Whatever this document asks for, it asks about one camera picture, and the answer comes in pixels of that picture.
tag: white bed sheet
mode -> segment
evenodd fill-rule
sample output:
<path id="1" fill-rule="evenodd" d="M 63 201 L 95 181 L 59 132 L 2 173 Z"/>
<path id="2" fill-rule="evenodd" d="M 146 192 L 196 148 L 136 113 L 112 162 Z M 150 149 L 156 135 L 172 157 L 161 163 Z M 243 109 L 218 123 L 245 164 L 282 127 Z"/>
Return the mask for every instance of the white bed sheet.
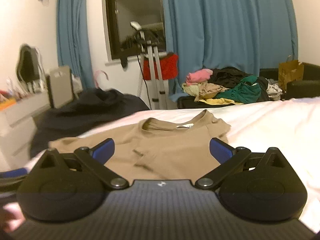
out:
<path id="1" fill-rule="evenodd" d="M 90 130 L 81 137 L 137 123 L 149 117 L 183 123 L 202 110 L 138 112 Z M 265 152 L 269 147 L 278 147 L 282 151 L 308 191 L 308 201 L 300 221 L 314 232 L 320 231 L 320 98 L 210 108 L 209 111 L 231 125 L 227 134 L 231 146 L 244 146 L 252 152 Z M 30 161 L 27 167 L 31 169 L 39 157 Z"/>

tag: window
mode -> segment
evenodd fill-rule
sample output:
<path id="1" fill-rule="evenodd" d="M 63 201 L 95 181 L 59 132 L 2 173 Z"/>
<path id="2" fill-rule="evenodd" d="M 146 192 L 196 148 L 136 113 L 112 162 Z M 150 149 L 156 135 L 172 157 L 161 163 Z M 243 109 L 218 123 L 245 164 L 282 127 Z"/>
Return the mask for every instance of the window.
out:
<path id="1" fill-rule="evenodd" d="M 161 0 L 106 0 L 108 33 L 112 59 L 134 56 L 140 50 L 134 43 L 131 21 L 157 33 L 159 51 L 165 51 L 163 7 Z"/>

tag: pile of clothes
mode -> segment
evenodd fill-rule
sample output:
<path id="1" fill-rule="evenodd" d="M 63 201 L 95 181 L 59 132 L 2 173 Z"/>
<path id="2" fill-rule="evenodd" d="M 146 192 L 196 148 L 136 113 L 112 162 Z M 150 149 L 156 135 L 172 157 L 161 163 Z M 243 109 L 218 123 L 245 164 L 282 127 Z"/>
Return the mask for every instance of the pile of clothes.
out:
<path id="1" fill-rule="evenodd" d="M 195 97 L 195 102 L 208 105 L 242 105 L 270 100 L 265 78 L 234 67 L 201 69 L 189 73 L 182 89 Z"/>
<path id="2" fill-rule="evenodd" d="M 271 101 L 278 101 L 282 95 L 282 89 L 279 87 L 278 81 L 273 79 L 268 79 L 268 89 L 267 93 Z"/>

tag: drawer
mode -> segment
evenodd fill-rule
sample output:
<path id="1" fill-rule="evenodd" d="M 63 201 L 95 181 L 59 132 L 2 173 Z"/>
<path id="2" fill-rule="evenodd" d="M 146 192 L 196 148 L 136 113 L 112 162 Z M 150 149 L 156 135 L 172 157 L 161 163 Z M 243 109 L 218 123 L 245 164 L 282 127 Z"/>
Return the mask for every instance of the drawer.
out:
<path id="1" fill-rule="evenodd" d="M 0 150 L 5 156 L 14 155 L 24 145 L 29 144 L 36 132 L 36 125 L 32 117 L 18 123 L 0 136 Z"/>
<path id="2" fill-rule="evenodd" d="M 30 160 L 30 144 L 24 145 L 14 155 L 8 157 L 8 162 L 12 170 L 24 167 Z"/>
<path id="3" fill-rule="evenodd" d="M 10 164 L 11 162 L 8 161 L 8 158 L 0 150 L 0 172 L 12 170 Z"/>
<path id="4" fill-rule="evenodd" d="M 49 98 L 47 93 L 40 93 L 31 96 L 30 98 L 23 99 L 15 105 L 10 106 L 2 111 L 7 118 L 10 126 L 13 126 L 19 120 L 32 116 L 38 111 L 43 111 L 50 108 Z"/>

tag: black blanket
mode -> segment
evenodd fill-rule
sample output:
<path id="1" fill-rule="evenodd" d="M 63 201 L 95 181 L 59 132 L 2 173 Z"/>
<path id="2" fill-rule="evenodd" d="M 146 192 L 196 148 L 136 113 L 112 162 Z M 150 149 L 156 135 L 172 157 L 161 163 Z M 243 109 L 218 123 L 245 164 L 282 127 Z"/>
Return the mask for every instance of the black blanket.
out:
<path id="1" fill-rule="evenodd" d="M 79 136 L 100 124 L 145 110 L 149 108 L 139 97 L 117 90 L 88 89 L 79 100 L 45 114 L 33 137 L 30 157 L 47 149 L 50 141 Z"/>

